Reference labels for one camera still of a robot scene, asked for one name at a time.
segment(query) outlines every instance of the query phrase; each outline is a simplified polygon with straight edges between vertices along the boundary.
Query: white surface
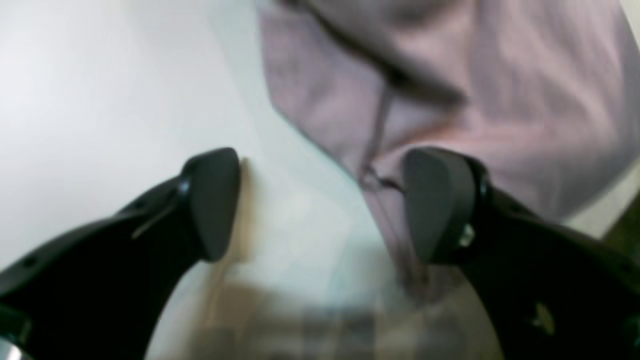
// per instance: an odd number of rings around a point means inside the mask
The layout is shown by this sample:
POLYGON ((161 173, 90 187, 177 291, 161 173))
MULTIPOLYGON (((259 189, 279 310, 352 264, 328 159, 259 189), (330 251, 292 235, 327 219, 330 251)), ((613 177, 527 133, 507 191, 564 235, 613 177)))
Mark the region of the white surface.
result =
MULTIPOLYGON (((230 292, 244 292, 242 309, 291 320, 310 307, 357 308, 392 282, 355 184, 271 108, 256 31, 250 0, 0 2, 0 268, 229 145, 249 159, 232 253, 183 279, 149 359, 195 359, 201 330, 242 329, 248 315, 225 302, 230 292)), ((636 186, 620 190, 618 208, 636 186)), ((576 221, 597 233, 607 225, 597 217, 576 221)), ((477 303, 460 300, 472 293, 459 294, 448 306, 474 323, 466 312, 477 303)))

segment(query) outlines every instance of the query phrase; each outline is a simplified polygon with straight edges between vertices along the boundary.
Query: wrinkled fabric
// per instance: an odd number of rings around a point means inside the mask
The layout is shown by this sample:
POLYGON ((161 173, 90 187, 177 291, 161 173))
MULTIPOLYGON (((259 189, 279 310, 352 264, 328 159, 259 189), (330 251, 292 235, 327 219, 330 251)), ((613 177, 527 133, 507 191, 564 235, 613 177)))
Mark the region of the wrinkled fabric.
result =
POLYGON ((273 104, 360 183, 408 289, 403 157, 435 146, 558 221, 640 152, 640 57, 617 1, 308 0, 262 7, 273 104))

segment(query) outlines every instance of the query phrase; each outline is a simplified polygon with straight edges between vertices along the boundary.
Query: pink cloth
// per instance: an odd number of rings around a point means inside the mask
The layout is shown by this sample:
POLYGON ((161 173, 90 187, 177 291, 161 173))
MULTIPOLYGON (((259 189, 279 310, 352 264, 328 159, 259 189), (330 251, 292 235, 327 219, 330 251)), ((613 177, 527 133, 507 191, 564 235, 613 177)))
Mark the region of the pink cloth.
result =
POLYGON ((479 158, 495 185, 550 220, 640 153, 640 56, 617 1, 279 1, 261 26, 274 105, 358 179, 422 295, 449 276, 413 255, 407 150, 479 158))

